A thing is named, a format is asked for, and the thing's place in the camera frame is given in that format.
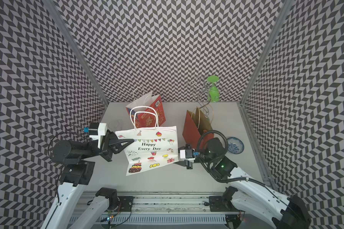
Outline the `white happy every day bag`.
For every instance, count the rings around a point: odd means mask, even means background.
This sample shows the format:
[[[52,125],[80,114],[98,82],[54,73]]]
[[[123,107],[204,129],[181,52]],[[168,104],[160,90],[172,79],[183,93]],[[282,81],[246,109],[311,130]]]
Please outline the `white happy every day bag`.
[[[123,151],[128,160],[127,176],[161,168],[178,161],[177,127],[141,127],[115,132],[118,139],[134,139]]]

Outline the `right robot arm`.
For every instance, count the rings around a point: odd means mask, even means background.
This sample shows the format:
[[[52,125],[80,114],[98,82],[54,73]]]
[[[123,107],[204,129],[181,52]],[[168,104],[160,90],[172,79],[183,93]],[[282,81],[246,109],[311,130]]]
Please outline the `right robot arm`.
[[[200,163],[218,183],[227,184],[221,199],[225,208],[247,212],[274,229],[308,229],[312,222],[306,204],[297,195],[291,197],[269,188],[230,160],[228,139],[217,130],[205,132],[197,146],[178,149],[186,164]]]

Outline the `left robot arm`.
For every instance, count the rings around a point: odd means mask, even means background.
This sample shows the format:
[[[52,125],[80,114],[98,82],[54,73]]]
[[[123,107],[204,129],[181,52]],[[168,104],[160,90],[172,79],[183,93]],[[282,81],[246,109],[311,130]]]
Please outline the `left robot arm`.
[[[61,140],[52,151],[52,161],[64,165],[59,176],[59,185],[49,213],[41,226],[43,229],[90,229],[106,211],[132,212],[134,198],[118,197],[116,189],[101,188],[88,208],[70,225],[75,207],[87,188],[93,175],[95,163],[88,158],[101,156],[107,162],[114,154],[120,153],[134,141],[118,139],[111,131],[106,131],[88,142]]]

